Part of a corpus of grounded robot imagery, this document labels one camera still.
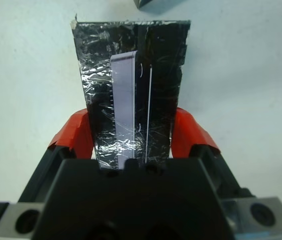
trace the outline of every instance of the screw hole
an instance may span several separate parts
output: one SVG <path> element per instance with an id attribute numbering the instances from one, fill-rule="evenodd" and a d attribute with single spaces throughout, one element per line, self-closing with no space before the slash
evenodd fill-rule
<path id="1" fill-rule="evenodd" d="M 20 234 L 28 234 L 33 231 L 39 217 L 39 211 L 30 209 L 22 213 L 15 223 L 15 230 Z"/>
<path id="2" fill-rule="evenodd" d="M 181 237 L 167 225 L 156 225 L 148 233 L 146 240 L 181 240 Z"/>
<path id="3" fill-rule="evenodd" d="M 118 171 L 109 171 L 107 174 L 106 174 L 106 177 L 107 178 L 115 178 L 116 176 L 119 175 L 119 172 Z"/>
<path id="4" fill-rule="evenodd" d="M 263 226 L 272 227 L 276 223 L 273 212 L 261 203 L 254 203 L 250 211 L 254 219 Z"/>
<path id="5" fill-rule="evenodd" d="M 112 227 L 99 225 L 89 233 L 86 240 L 119 240 L 119 235 Z"/>
<path id="6" fill-rule="evenodd" d="M 162 171 L 156 165 L 149 164 L 145 167 L 145 170 L 150 175 L 161 175 Z"/>

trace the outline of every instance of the silver metal block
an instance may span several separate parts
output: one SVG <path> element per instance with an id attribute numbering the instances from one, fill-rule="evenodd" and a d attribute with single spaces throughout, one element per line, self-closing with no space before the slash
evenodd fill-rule
<path id="1" fill-rule="evenodd" d="M 235 239 L 282 239 L 282 203 L 277 197 L 227 199 L 221 205 Z"/>
<path id="2" fill-rule="evenodd" d="M 30 240 L 33 230 L 27 233 L 17 231 L 16 225 L 19 217 L 26 211 L 42 212 L 43 203 L 19 202 L 10 204 L 0 220 L 0 240 Z"/>

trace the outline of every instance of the white background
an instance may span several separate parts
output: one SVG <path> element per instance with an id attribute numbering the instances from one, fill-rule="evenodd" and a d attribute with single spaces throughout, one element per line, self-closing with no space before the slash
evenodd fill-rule
<path id="1" fill-rule="evenodd" d="M 70 28 L 192 20 L 179 106 L 242 186 L 282 200 L 282 0 L 0 0 L 0 201 L 16 202 L 50 140 L 85 107 Z"/>

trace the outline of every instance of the white surface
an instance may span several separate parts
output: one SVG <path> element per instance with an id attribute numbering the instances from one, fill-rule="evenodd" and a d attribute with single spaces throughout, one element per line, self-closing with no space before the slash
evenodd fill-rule
<path id="1" fill-rule="evenodd" d="M 282 200 L 282 0 L 0 0 L 0 201 L 18 200 L 54 134 L 85 107 L 70 28 L 192 20 L 179 106 L 242 186 Z"/>

